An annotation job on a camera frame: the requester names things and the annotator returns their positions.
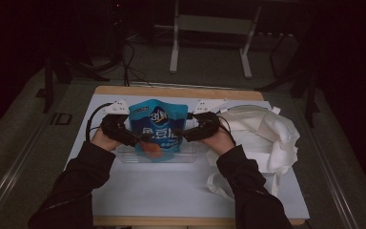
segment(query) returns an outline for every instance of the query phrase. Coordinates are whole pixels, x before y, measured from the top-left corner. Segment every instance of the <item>white plastic bag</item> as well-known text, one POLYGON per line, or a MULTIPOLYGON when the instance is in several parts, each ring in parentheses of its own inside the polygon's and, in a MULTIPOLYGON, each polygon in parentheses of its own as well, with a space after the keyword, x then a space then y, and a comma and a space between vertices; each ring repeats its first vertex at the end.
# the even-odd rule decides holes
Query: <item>white plastic bag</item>
MULTIPOLYGON (((229 125, 222 121, 231 130, 236 144, 242 145, 246 158, 257 161, 260 173, 274 174, 270 192, 276 197, 281 177, 297 161, 295 143, 299 139, 299 132, 293 121, 279 115, 279 111, 278 108, 269 111, 249 105, 233 107, 220 114, 228 122, 229 125)), ((215 153, 209 151, 207 157, 210 165, 216 166, 215 153)), ((216 187, 212 178, 209 178, 208 186, 214 193, 218 190, 219 195, 224 189, 216 187)))

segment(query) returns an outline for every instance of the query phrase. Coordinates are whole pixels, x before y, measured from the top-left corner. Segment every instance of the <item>black cable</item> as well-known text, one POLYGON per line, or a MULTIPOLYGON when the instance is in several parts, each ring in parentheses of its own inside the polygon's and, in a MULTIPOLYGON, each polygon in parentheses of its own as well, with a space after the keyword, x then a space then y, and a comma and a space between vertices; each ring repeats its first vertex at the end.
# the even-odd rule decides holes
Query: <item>black cable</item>
POLYGON ((92 127, 92 128, 90 129, 90 132, 91 132, 92 130, 99 129, 99 128, 100 128, 100 126, 98 126, 98 127, 92 127))
POLYGON ((99 106, 98 108, 96 108, 96 110, 94 110, 94 112, 91 114, 91 117, 89 118, 88 120, 88 123, 86 124, 86 131, 85 131, 85 139, 86 141, 91 141, 91 125, 92 125, 92 120, 93 120, 93 117, 94 115, 96 115, 96 113, 98 111, 100 111, 102 108, 105 108, 107 106, 110 106, 112 103, 105 103, 101 106, 99 106))
POLYGON ((222 124, 219 124, 219 127, 222 129, 222 130, 224 130, 229 136, 230 136, 230 138, 231 138, 231 141, 233 142, 233 144, 234 145, 236 145, 236 141, 234 140, 234 137, 233 137, 233 135, 231 134, 231 131, 228 131, 227 130, 227 128, 224 126, 224 125, 222 125, 222 124))
POLYGON ((147 75, 142 72, 142 71, 139 71, 139 70, 136 70, 132 67, 130 67, 130 72, 135 76, 136 80, 132 80, 132 81, 140 81, 140 82, 145 82, 146 84, 148 84, 149 86, 151 86, 153 88, 153 85, 148 81, 148 80, 145 80, 145 78, 147 78, 147 75), (138 73, 141 73, 143 74, 144 76, 143 77, 140 77, 138 76, 134 71, 138 72, 138 73))
POLYGON ((225 123, 227 123, 228 130, 229 130, 229 132, 231 132, 231 126, 230 126, 230 123, 228 122, 228 120, 225 117, 223 117, 223 116, 219 116, 219 118, 221 118, 222 120, 225 121, 225 123))
POLYGON ((129 43, 126 43, 126 45, 132 49, 132 56, 130 57, 130 60, 129 60, 129 62, 127 64, 126 64, 125 60, 123 59, 123 65, 124 65, 124 86, 130 87, 130 82, 129 82, 129 68, 130 68, 130 64, 132 63, 132 58, 135 55, 135 49, 129 43))

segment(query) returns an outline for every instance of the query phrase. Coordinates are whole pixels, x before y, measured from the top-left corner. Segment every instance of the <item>table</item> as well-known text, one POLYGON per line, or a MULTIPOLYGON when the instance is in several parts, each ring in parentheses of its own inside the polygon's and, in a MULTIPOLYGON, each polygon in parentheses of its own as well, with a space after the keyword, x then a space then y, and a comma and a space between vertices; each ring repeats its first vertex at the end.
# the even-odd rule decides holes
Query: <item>table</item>
MULTIPOLYGON (((145 96, 144 98, 147 98, 146 96, 161 96, 163 99, 172 99, 173 101, 188 101, 186 104, 189 105, 189 109, 190 104, 196 102, 197 98, 227 98, 232 103, 240 103, 245 99, 252 100, 257 105, 267 103, 263 101, 263 96, 259 92, 101 86, 94 92, 69 159, 78 154, 80 145, 84 140, 86 126, 84 124, 86 124, 92 110, 100 105, 99 103, 106 103, 115 98, 133 101, 137 99, 138 95, 145 96)), ((205 154, 199 155, 194 163, 129 164, 116 160, 111 170, 111 180, 100 189, 93 191, 94 224, 101 226, 234 225, 234 203, 211 192, 205 192, 206 177, 215 172, 216 168, 207 164, 205 154), (167 191, 156 190, 158 186, 153 185, 153 183, 162 183, 163 178, 171 185, 168 185, 167 191), (146 193, 144 196, 140 192, 143 187, 145 187, 144 192, 146 193), (168 204, 178 207, 171 209, 168 204), (214 205, 223 207, 213 210, 212 206, 214 205)), ((267 185, 271 185, 272 178, 266 177, 266 179, 268 179, 267 185)), ((282 193, 279 193, 279 198, 285 206, 286 214, 302 216, 300 219, 290 219, 294 225, 302 224, 309 215, 293 170, 283 177, 282 184, 282 193)))

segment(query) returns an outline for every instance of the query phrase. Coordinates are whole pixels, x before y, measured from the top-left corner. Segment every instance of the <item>logo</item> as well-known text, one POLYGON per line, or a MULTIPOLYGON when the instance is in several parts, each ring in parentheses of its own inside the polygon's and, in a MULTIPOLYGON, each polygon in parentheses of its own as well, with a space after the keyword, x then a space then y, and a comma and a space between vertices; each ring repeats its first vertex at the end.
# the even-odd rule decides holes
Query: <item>logo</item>
POLYGON ((139 108, 139 109, 136 109, 135 111, 133 111, 133 113, 140 113, 140 112, 145 112, 145 111, 148 111, 150 108, 149 107, 142 107, 142 108, 139 108))
POLYGON ((168 122, 168 115, 161 107, 155 107, 151 113, 151 121, 157 126, 168 122))

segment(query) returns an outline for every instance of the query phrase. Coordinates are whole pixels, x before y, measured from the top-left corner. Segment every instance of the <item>table leg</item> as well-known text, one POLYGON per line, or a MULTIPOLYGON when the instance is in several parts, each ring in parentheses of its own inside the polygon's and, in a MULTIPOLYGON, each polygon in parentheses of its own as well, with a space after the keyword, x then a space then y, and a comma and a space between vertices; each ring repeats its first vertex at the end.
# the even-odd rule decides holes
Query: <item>table leg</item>
POLYGON ((169 68, 169 71, 171 73, 177 73, 177 60, 179 58, 178 33, 179 33, 179 0, 175 0, 174 1, 173 48, 172 48, 171 66, 169 68))
POLYGON ((243 72, 245 74, 245 78, 252 77, 251 67, 249 65, 249 60, 248 60, 248 50, 249 50, 249 47, 251 46, 252 38, 254 37, 254 31, 256 29, 256 24, 257 24, 257 20, 259 18, 260 12, 261 12, 261 6, 257 7, 257 9, 256 9, 256 13, 254 15, 254 20, 249 28, 245 46, 243 48, 239 49, 240 60, 242 61, 242 67, 243 67, 243 72))

